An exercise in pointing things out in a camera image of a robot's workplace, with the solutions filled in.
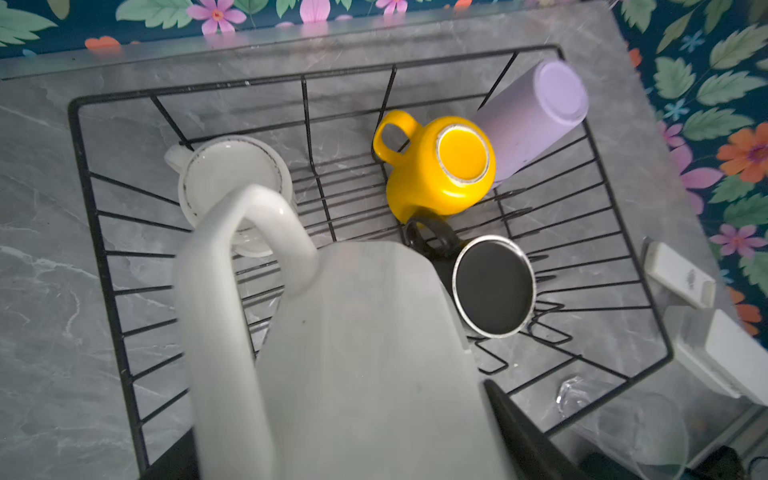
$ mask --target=lavender tumbler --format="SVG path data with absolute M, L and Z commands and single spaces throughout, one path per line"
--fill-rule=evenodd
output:
M 512 82 L 473 117 L 496 153 L 497 187 L 587 116 L 589 100 L 570 65 L 545 60 Z

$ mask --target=black mug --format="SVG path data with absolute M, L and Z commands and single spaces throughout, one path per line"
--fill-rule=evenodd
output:
M 419 225 L 439 242 L 427 244 Z M 432 262 L 471 336 L 504 338 L 533 317 L 536 282 L 520 247 L 499 235 L 461 240 L 440 216 L 417 211 L 406 224 L 406 243 Z

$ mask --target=yellow mug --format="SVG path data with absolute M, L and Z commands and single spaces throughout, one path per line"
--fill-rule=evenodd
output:
M 384 145 L 382 131 L 389 124 L 410 140 L 405 153 Z M 442 216 L 470 208 L 491 190 L 496 176 L 491 141 L 477 125 L 460 117 L 438 118 L 423 127 L 404 111 L 391 111 L 376 128 L 373 151 L 394 167 L 386 198 L 403 223 L 423 207 Z

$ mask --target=white plastic jug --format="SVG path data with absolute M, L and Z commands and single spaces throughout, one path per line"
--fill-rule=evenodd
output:
M 230 259 L 243 218 L 285 283 L 255 368 Z M 197 226 L 174 288 L 204 479 L 515 477 L 455 309 L 416 252 L 318 251 L 279 194 L 251 185 Z

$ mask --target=blue flower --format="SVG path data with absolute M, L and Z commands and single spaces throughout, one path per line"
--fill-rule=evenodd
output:
M 685 104 L 685 98 L 681 98 L 680 100 L 677 101 L 676 104 L 664 105 L 664 110 L 666 110 L 667 113 L 664 114 L 663 118 L 672 117 L 672 121 L 678 121 L 680 120 L 680 117 L 684 115 L 688 115 L 690 108 L 685 108 L 683 106 L 684 104 Z
M 729 274 L 730 274 L 730 270 L 728 270 L 727 268 L 723 268 L 720 271 L 720 276 L 723 277 L 723 282 L 725 282 L 726 285 L 730 285 L 731 283 L 733 283 L 733 279 L 728 277 Z
M 693 37 L 690 35 L 684 36 L 683 44 L 680 46 L 680 51 L 688 50 L 688 53 L 693 53 L 696 47 L 704 43 L 704 39 L 700 38 L 700 36 L 703 34 L 704 32 L 699 30 L 696 33 L 694 33 Z

